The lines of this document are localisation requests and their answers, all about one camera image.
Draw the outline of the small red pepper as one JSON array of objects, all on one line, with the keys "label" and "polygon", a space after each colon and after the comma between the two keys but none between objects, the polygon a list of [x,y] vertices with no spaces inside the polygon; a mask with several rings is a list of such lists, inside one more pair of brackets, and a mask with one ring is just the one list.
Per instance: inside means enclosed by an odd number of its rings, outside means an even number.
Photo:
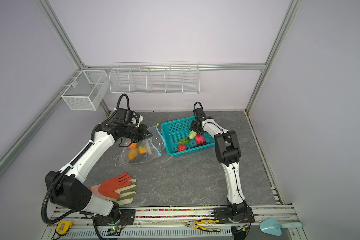
[{"label": "small red pepper", "polygon": [[187,149],[187,146],[186,146],[186,145],[178,145],[178,146],[177,146],[177,151],[178,151],[178,152],[185,151],[186,149]]}]

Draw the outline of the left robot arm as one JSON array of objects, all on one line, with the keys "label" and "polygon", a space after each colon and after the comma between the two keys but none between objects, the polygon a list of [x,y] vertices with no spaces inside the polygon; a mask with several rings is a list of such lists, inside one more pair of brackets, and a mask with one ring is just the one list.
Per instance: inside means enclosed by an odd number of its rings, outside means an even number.
[{"label": "left robot arm", "polygon": [[[109,223],[119,221],[119,205],[96,196],[84,183],[101,156],[119,139],[138,143],[152,136],[143,120],[143,116],[134,111],[116,109],[108,119],[93,128],[87,145],[70,162],[59,171],[50,171],[46,175],[47,193],[41,207],[41,218],[45,224],[55,224],[73,213],[103,217]],[[50,219],[48,203],[68,208],[69,211]]]}]

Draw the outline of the pink red round fruit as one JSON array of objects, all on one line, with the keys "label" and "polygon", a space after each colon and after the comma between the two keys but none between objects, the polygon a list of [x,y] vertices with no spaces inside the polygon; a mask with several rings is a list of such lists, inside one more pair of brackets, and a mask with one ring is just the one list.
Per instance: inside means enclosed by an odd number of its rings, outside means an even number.
[{"label": "pink red round fruit", "polygon": [[197,145],[203,144],[206,142],[205,137],[203,135],[196,135],[195,142]]}]

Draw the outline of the white radish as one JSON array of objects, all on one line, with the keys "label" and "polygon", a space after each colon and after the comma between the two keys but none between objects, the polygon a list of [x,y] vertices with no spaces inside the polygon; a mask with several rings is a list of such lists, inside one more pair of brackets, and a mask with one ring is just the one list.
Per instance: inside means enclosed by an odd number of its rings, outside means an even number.
[{"label": "white radish", "polygon": [[189,139],[194,139],[196,136],[198,135],[198,133],[196,133],[195,131],[191,131],[190,133],[189,133]]}]

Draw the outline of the green vegetable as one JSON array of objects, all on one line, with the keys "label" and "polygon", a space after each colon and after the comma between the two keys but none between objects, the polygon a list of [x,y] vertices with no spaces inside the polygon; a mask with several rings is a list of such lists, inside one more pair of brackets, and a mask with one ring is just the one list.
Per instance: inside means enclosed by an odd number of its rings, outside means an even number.
[{"label": "green vegetable", "polygon": [[187,145],[190,141],[191,141],[191,139],[189,137],[186,137],[186,138],[179,140],[178,145]]}]

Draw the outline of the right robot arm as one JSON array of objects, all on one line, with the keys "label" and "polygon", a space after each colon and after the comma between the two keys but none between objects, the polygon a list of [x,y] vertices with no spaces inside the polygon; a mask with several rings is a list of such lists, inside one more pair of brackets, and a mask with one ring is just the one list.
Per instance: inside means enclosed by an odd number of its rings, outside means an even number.
[{"label": "right robot arm", "polygon": [[246,212],[248,205],[245,200],[239,174],[241,149],[235,131],[229,131],[205,114],[202,108],[194,110],[195,120],[190,130],[198,134],[208,133],[214,138],[215,152],[218,162],[222,165],[227,183],[227,210],[231,218]]}]

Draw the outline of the teal plastic basket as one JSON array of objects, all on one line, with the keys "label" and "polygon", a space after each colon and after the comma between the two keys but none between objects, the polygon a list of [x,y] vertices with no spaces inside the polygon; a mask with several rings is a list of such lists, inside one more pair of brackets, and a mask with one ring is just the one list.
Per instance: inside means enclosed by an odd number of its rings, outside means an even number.
[{"label": "teal plastic basket", "polygon": [[195,117],[187,117],[178,120],[173,120],[161,124],[161,134],[166,141],[166,151],[169,156],[181,157],[188,154],[211,149],[215,146],[214,138],[208,133],[203,134],[208,145],[200,148],[194,148],[197,144],[195,139],[192,139],[186,146],[187,149],[182,152],[177,151],[178,141],[189,136],[191,122]]}]

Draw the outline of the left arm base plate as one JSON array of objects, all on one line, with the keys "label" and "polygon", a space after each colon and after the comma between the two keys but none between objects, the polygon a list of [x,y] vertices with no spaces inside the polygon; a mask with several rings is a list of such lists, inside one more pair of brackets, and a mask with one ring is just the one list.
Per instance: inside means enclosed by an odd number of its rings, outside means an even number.
[{"label": "left arm base plate", "polygon": [[135,209],[118,209],[111,211],[108,216],[96,215],[94,220],[97,226],[130,226],[134,224]]}]

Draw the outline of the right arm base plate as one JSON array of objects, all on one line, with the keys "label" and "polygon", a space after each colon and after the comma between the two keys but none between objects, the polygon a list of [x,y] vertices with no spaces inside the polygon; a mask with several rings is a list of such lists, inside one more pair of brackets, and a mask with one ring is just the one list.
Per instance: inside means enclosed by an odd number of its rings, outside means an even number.
[{"label": "right arm base plate", "polygon": [[241,213],[234,213],[233,210],[229,210],[228,207],[214,208],[211,213],[211,217],[218,220],[220,224],[253,224],[255,223],[255,217],[253,210],[247,207],[245,211]]}]

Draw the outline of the small orange fruit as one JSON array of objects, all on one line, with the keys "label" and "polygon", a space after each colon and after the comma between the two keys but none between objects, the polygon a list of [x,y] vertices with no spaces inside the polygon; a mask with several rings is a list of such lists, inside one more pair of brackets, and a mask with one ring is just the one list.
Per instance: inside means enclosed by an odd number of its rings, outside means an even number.
[{"label": "small orange fruit", "polygon": [[130,149],[136,148],[137,147],[137,143],[131,143],[131,145],[129,146]]}]

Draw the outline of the yellow orange mango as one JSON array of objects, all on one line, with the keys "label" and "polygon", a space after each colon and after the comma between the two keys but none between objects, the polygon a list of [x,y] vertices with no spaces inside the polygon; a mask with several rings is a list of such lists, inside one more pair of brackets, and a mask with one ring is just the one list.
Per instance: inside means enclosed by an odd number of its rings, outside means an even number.
[{"label": "yellow orange mango", "polygon": [[128,159],[129,159],[129,161],[134,160],[139,154],[140,154],[140,153],[139,153],[138,148],[131,148],[131,149],[129,150],[129,153],[128,153]]}]

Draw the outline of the clear zip top bag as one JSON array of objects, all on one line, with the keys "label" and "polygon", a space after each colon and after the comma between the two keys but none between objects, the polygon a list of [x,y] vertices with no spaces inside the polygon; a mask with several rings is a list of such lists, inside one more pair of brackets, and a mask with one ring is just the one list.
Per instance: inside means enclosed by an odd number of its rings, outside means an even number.
[{"label": "clear zip top bag", "polygon": [[162,155],[162,151],[166,147],[166,141],[159,131],[159,124],[149,127],[148,131],[152,134],[148,139],[132,144],[127,141],[124,142],[128,147],[124,148],[119,154],[119,165],[142,164],[155,160]]}]

